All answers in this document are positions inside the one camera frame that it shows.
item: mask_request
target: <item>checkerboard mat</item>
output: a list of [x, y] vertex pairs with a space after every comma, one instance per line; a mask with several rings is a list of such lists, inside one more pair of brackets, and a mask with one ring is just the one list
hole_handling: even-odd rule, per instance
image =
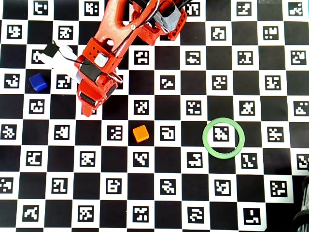
[[[52, 40], [80, 55], [106, 3], [0, 0], [0, 231], [289, 228], [308, 174], [308, 1], [194, 0], [176, 41], [134, 41], [123, 85], [87, 118], [77, 84], [38, 55]], [[218, 117], [245, 132], [233, 159], [202, 144]], [[208, 135], [224, 153], [238, 139], [224, 123]]]

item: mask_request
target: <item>green ring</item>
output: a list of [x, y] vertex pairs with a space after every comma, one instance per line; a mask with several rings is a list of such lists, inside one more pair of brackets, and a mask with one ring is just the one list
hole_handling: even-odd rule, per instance
[[[232, 127], [234, 127], [238, 133], [238, 136], [239, 136], [239, 142], [238, 142], [238, 145], [236, 147], [236, 149], [230, 153], [220, 153], [220, 152], [217, 152], [215, 151], [208, 143], [208, 132], [210, 131], [210, 129], [218, 124], [218, 123], [227, 123], [229, 125], [231, 125]], [[243, 132], [243, 129], [241, 128], [241, 126], [229, 119], [229, 118], [226, 118], [226, 117], [220, 117], [220, 118], [216, 118], [214, 119], [213, 121], [211, 121], [204, 129], [203, 131], [203, 144], [204, 144], [204, 147], [206, 148], [206, 150], [209, 152], [209, 154], [211, 154], [212, 156], [218, 158], [218, 159], [230, 159], [234, 156], [236, 156], [244, 147], [245, 145], [245, 133]]]

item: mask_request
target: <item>blue cube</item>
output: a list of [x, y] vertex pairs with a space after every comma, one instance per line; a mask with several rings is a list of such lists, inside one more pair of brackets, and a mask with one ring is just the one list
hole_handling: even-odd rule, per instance
[[42, 74], [38, 73], [31, 78], [29, 78], [29, 81], [34, 88], [35, 91], [39, 92], [45, 88], [47, 88], [47, 83], [44, 81], [44, 78]]

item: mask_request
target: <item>white square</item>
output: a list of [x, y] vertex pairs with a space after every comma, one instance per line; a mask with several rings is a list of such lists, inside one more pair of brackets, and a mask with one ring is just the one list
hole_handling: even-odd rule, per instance
[[75, 146], [74, 172], [100, 173], [101, 172], [101, 146]]
[[100, 200], [73, 200], [71, 226], [72, 228], [99, 228]]
[[[252, 209], [250, 216], [252, 218], [244, 217], [244, 209]], [[259, 209], [260, 215], [255, 217], [254, 209]], [[238, 215], [238, 229], [242, 231], [254, 230], [254, 231], [265, 231], [267, 228], [266, 222], [266, 204], [260, 202], [237, 202], [237, 215]]]
[[75, 113], [75, 119], [76, 120], [102, 120], [102, 114], [103, 114], [103, 108], [100, 106], [95, 114], [92, 114], [91, 116], [87, 117], [82, 113], [82, 102], [78, 99], [76, 95], [76, 113]]
[[233, 71], [207, 70], [206, 91], [208, 96], [233, 96]]
[[50, 119], [48, 128], [48, 145], [74, 146], [75, 127], [76, 127], [75, 120]]
[[207, 121], [206, 95], [181, 95], [181, 121]]
[[208, 174], [210, 202], [237, 202], [236, 174]]
[[[191, 215], [188, 215], [188, 210], [191, 209]], [[209, 202], [205, 201], [182, 201], [182, 228], [184, 230], [209, 230], [210, 223], [210, 206]], [[194, 223], [192, 220], [198, 220], [198, 217], [203, 217], [204, 223]]]
[[208, 153], [204, 147], [182, 146], [182, 173], [184, 174], [207, 174]]
[[52, 69], [51, 73], [51, 94], [72, 94], [77, 92], [77, 83], [61, 70]]
[[[274, 128], [283, 128], [284, 142], [281, 141], [282, 134], [280, 130], [275, 131]], [[263, 148], [290, 148], [290, 128], [289, 122], [261, 122], [262, 129], [262, 145]], [[268, 141], [268, 133], [271, 133], [271, 140]]]
[[[287, 191], [285, 191], [285, 193], [278, 192], [277, 187], [279, 186], [272, 185], [272, 187], [270, 187], [271, 181], [283, 182]], [[266, 203], [294, 203], [291, 175], [264, 175], [264, 190]], [[283, 196], [283, 194], [287, 194], [287, 197], [277, 196], [279, 194], [281, 194], [281, 196]]]
[[218, 123], [208, 132], [208, 143], [211, 147], [235, 148], [235, 129], [226, 123]]
[[[301, 2], [301, 6], [289, 8], [289, 4], [295, 4], [296, 2]], [[283, 20], [290, 22], [308, 22], [308, 1], [307, 0], [288, 0], [282, 1], [282, 10], [283, 10]]]
[[126, 227], [128, 229], [154, 229], [154, 204], [154, 201], [128, 200], [126, 202]]
[[28, 1], [28, 20], [53, 21], [54, 1], [45, 0], [44, 4], [35, 3], [36, 0]]
[[155, 121], [154, 146], [181, 146], [181, 121]]
[[283, 21], [257, 21], [258, 45], [278, 46], [285, 45]]
[[184, 45], [180, 47], [180, 69], [182, 71], [206, 70], [206, 46]]
[[307, 71], [309, 70], [309, 47], [308, 45], [286, 45], [285, 49], [285, 69], [287, 71]]
[[123, 89], [115, 89], [112, 95], [129, 95], [129, 70], [118, 69], [116, 73], [123, 79]]
[[129, 95], [128, 96], [128, 119], [151, 120], [155, 118], [154, 95]]
[[[9, 125], [14, 125], [14, 127], [16, 125], [16, 131], [14, 131], [14, 128], [10, 127]], [[4, 138], [0, 138], [0, 145], [21, 145], [23, 137], [23, 120], [0, 119], [0, 133], [1, 138]]]
[[261, 121], [260, 96], [234, 96], [234, 120], [239, 122]]
[[255, 45], [232, 46], [232, 64], [234, 71], [258, 71], [259, 47]]
[[40, 56], [46, 48], [46, 44], [27, 44], [26, 69], [51, 69], [50, 65], [44, 64]]
[[101, 173], [100, 200], [127, 200], [127, 173]]
[[207, 21], [206, 44], [207, 46], [231, 46], [232, 22]]
[[[23, 211], [24, 206], [29, 207], [26, 212]], [[25, 218], [32, 218], [37, 221], [23, 221]], [[43, 228], [45, 219], [45, 200], [44, 199], [18, 199], [17, 201], [17, 214], [16, 214], [16, 227], [17, 228]]]
[[309, 148], [291, 148], [292, 175], [308, 175]]
[[127, 147], [128, 173], [154, 173], [155, 148], [153, 146]]
[[154, 74], [155, 95], [180, 95], [180, 70], [155, 70]]
[[22, 145], [20, 149], [20, 168], [23, 173], [47, 172], [48, 146]]
[[[108, 131], [108, 126], [114, 126], [114, 131]], [[118, 135], [116, 131], [118, 128], [121, 129], [121, 140], [110, 140], [108, 134], [115, 133], [114, 138], [117, 139]], [[102, 146], [127, 146], [128, 144], [128, 121], [127, 120], [103, 120], [102, 131], [101, 131], [101, 145]]]
[[285, 70], [260, 70], [259, 75], [261, 96], [287, 95]]
[[19, 172], [0, 172], [0, 199], [17, 200], [18, 190]]
[[81, 0], [79, 2], [79, 21], [96, 21], [101, 22], [102, 18], [104, 16], [104, 2], [99, 0]]
[[155, 47], [131, 45], [129, 47], [129, 70], [154, 70]]
[[74, 186], [74, 173], [48, 172], [46, 174], [47, 200], [72, 200]]
[[184, 7], [188, 18], [187, 22], [205, 22], [206, 21], [206, 1], [193, 0]]
[[263, 175], [263, 149], [261, 147], [244, 147], [235, 156], [236, 174]]
[[232, 0], [231, 1], [232, 22], [254, 22], [257, 21], [257, 2], [255, 0]]
[[181, 173], [155, 173], [154, 199], [156, 201], [182, 200]]
[[27, 44], [28, 20], [3, 19], [1, 44]]
[[0, 69], [0, 93], [24, 94], [25, 79], [26, 69]]
[[287, 96], [289, 122], [309, 122], [309, 96]]
[[53, 40], [60, 45], [78, 45], [79, 21], [58, 21], [53, 22]]
[[48, 120], [50, 94], [25, 94], [23, 119]]

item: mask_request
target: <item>orange cube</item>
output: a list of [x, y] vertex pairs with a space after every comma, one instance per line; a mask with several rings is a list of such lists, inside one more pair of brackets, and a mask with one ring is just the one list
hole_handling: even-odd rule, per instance
[[145, 141], [146, 139], [149, 139], [149, 133], [145, 125], [141, 125], [140, 127], [134, 128], [133, 134], [136, 139], [136, 142], [138, 143]]

